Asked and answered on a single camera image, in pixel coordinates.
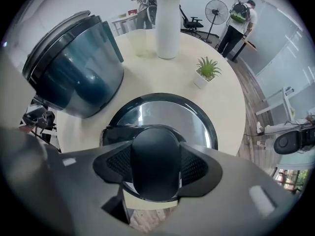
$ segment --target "white shirt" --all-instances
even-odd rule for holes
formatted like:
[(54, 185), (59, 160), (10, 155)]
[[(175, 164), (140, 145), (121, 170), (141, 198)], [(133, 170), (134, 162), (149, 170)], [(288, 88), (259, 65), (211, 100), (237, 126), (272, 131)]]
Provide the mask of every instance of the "white shirt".
[(247, 31), (247, 25), (251, 22), (253, 25), (257, 24), (257, 13), (249, 3), (245, 3), (250, 8), (250, 19), (244, 23), (238, 23), (233, 19), (230, 19), (230, 24), (233, 28), (238, 30), (241, 34), (245, 34)]
[(144, 4), (142, 0), (137, 0), (137, 3), (139, 4), (138, 12), (143, 11), (146, 8), (148, 8), (148, 6)]

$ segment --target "black chair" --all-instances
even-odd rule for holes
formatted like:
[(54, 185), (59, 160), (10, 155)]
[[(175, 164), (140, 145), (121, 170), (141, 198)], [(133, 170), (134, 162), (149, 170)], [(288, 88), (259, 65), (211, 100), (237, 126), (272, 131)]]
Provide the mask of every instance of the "black chair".
[(184, 27), (186, 28), (186, 29), (182, 29), (181, 31), (190, 32), (192, 36), (195, 34), (201, 37), (201, 35), (197, 33), (197, 28), (203, 28), (203, 25), (199, 23), (199, 21), (202, 21), (202, 19), (198, 19), (197, 17), (191, 17), (192, 20), (190, 22), (188, 18), (186, 17), (186, 15), (184, 14), (181, 6), (179, 7), (179, 9), (181, 10), (181, 13), (183, 15), (182, 18), (184, 20)]

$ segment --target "black device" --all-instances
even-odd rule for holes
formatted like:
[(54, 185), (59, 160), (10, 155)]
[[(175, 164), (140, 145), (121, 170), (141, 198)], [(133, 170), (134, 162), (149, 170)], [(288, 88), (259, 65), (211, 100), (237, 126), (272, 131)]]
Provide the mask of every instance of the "black device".
[(181, 6), (179, 7), (179, 9), (183, 15), (182, 18), (184, 20), (184, 27), (187, 29), (187, 30), (181, 30), (181, 31), (190, 32), (192, 36), (197, 35), (201, 37), (201, 35), (197, 33), (197, 29), (203, 28), (203, 25), (199, 22), (199, 21), (202, 21), (202, 19), (198, 19), (197, 17), (191, 17), (191, 22), (190, 22), (187, 16), (185, 15), (185, 13), (183, 12)]
[(157, 11), (158, 11), (157, 0), (148, 0), (147, 14), (149, 21), (151, 22), (152, 25), (156, 24)]
[(315, 126), (294, 130), (279, 136), (274, 144), (275, 152), (281, 155), (292, 154), (299, 150), (308, 151), (315, 146)]

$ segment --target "dark blue container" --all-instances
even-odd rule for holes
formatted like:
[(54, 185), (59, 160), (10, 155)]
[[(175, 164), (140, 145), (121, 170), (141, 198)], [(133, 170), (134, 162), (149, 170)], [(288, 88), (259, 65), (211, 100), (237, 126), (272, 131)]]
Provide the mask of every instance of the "dark blue container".
[(70, 22), (53, 29), (55, 34), (49, 32), (40, 41), (23, 74), (36, 90), (37, 100), (86, 118), (109, 103), (120, 87), (124, 69), (107, 22), (86, 15), (78, 20), (78, 15), (82, 17), (80, 13), (74, 15)]

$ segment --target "potted plant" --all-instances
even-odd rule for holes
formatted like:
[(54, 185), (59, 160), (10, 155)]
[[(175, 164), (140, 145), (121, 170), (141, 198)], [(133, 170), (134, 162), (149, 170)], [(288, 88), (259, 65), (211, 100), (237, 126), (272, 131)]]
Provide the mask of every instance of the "potted plant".
[(181, 32), (180, 0), (157, 0), (157, 55), (173, 59), (179, 50)]
[(198, 59), (198, 69), (195, 72), (193, 82), (197, 87), (203, 89), (206, 87), (209, 81), (221, 74), (221, 69), (217, 67), (218, 62), (212, 62), (212, 60), (209, 61), (208, 57), (201, 59), (202, 60)]

